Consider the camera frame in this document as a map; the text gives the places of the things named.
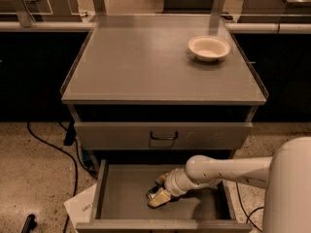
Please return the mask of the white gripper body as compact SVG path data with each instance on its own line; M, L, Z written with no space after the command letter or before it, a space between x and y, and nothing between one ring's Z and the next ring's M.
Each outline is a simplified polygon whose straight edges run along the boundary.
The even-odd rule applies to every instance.
M185 168L176 168L168 173L164 187L173 197L180 197L195 189L197 184L188 177Z

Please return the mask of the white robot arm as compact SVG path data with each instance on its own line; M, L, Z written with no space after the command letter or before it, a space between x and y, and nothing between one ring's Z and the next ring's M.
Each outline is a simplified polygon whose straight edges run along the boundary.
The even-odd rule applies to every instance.
M156 186L147 193L147 201L157 208L221 180L265 190L263 233L310 233L310 137L288 141L271 157L220 160L195 155L185 166L158 177Z

